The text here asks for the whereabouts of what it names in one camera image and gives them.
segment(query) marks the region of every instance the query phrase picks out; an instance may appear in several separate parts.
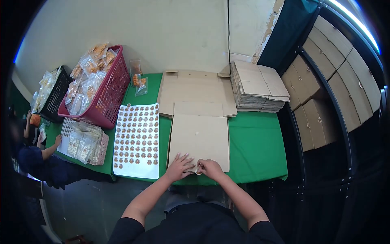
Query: hand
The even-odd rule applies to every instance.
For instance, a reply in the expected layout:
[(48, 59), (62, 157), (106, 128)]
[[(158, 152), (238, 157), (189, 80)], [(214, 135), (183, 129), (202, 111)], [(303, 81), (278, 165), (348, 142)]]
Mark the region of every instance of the hand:
[(173, 160), (172, 164), (168, 167), (167, 171), (165, 172), (165, 175), (168, 177), (170, 181), (172, 181), (172, 183), (181, 180), (188, 175), (193, 174), (191, 172), (184, 173), (185, 170), (195, 167), (194, 164), (187, 164), (194, 159), (193, 157), (186, 159), (187, 156), (188, 153), (186, 153), (182, 157), (180, 157), (180, 153), (178, 153), (176, 155), (175, 160)]
[(62, 136), (61, 135), (56, 136), (54, 145), (58, 147), (61, 141), (62, 141)]
[(30, 118), (31, 118), (31, 111), (29, 110), (27, 112), (26, 120), (30, 123)]
[(199, 167), (198, 172), (207, 175), (210, 179), (218, 182), (221, 178), (225, 176), (225, 173), (222, 171), (221, 166), (214, 160), (199, 159), (197, 162)]

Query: black plastic basket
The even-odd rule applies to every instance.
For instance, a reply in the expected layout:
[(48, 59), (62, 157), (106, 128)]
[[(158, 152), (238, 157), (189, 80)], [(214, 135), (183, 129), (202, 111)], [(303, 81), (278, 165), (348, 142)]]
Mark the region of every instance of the black plastic basket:
[(64, 120), (64, 117), (58, 116), (57, 111), (62, 99), (68, 91), (69, 84), (72, 82), (72, 78), (66, 73), (64, 66), (60, 66), (58, 69), (61, 69), (61, 72), (49, 98), (46, 100), (42, 110), (39, 113), (35, 113), (53, 123), (62, 123)]

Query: navy blue shirt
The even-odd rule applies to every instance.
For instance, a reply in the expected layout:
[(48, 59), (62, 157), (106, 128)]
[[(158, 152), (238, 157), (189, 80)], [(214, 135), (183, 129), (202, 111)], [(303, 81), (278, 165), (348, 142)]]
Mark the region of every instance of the navy blue shirt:
[(23, 172), (62, 189), (65, 189), (65, 185), (80, 180), (76, 165), (55, 156), (43, 160), (42, 151), (36, 146), (20, 145), (19, 147), (17, 160)]

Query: white sticker sheet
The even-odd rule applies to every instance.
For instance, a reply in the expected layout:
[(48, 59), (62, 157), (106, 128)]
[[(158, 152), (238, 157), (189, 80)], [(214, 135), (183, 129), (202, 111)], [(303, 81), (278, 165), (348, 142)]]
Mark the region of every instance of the white sticker sheet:
[(115, 175), (158, 179), (159, 123), (158, 103), (121, 105), (114, 138)]

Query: person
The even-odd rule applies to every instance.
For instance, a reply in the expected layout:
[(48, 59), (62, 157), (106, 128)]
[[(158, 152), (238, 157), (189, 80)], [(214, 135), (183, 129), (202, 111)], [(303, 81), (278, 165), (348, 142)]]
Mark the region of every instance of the person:
[(30, 124), (31, 111), (27, 112), (26, 119), (18, 119), (16, 117), (16, 111), (12, 104), (8, 108), (8, 118), (20, 124), (20, 130), (23, 131), (23, 142), (28, 146), (37, 146), (39, 130), (34, 125)]
[(166, 218), (145, 231), (145, 217), (165, 190), (192, 174), (188, 153), (177, 154), (166, 173), (142, 191), (117, 221), (108, 244), (117, 243), (283, 243), (262, 207), (210, 159), (200, 159), (198, 172), (218, 182), (248, 223), (248, 233), (228, 208), (210, 202), (182, 204), (168, 210)]
[(46, 181), (49, 187), (65, 190), (66, 185), (81, 179), (115, 182), (110, 175), (95, 172), (54, 156), (55, 150), (62, 141), (61, 135), (55, 138), (54, 145), (41, 150), (41, 134), (38, 137), (37, 146), (26, 146), (22, 141), (18, 122), (12, 119), (10, 120), (10, 133), (12, 157), (17, 160), (19, 168), (40, 181)]

